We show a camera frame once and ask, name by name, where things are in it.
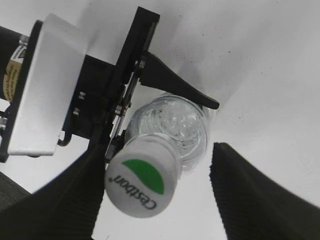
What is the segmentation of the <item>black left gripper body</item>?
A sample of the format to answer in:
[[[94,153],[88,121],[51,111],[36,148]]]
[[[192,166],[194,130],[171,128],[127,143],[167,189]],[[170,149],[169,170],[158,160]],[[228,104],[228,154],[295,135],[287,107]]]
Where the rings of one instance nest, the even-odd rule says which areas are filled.
[[[107,144],[117,106],[143,52],[149,49],[160,15],[138,7],[116,64],[86,55],[62,130],[62,146],[72,135],[90,145]]]

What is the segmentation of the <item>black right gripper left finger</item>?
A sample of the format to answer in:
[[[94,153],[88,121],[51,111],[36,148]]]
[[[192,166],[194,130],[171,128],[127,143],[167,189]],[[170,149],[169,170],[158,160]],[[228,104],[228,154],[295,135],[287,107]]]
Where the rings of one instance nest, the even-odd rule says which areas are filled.
[[[0,213],[2,240],[90,240],[105,191],[105,147],[85,151],[47,185]]]

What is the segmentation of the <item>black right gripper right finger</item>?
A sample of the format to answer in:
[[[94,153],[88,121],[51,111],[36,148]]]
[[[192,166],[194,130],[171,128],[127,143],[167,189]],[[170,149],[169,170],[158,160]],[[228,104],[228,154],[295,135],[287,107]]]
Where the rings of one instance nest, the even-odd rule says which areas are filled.
[[[229,240],[318,240],[320,208],[282,187],[225,142],[215,142],[209,179]]]

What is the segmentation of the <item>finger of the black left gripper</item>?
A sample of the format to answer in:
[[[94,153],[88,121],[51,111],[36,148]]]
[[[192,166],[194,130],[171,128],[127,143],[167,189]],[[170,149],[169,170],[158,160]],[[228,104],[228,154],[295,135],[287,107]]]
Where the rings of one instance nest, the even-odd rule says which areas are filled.
[[[144,67],[139,77],[141,85],[162,90],[192,101],[209,109],[218,109],[220,103],[197,90],[174,73],[157,56],[146,51]]]

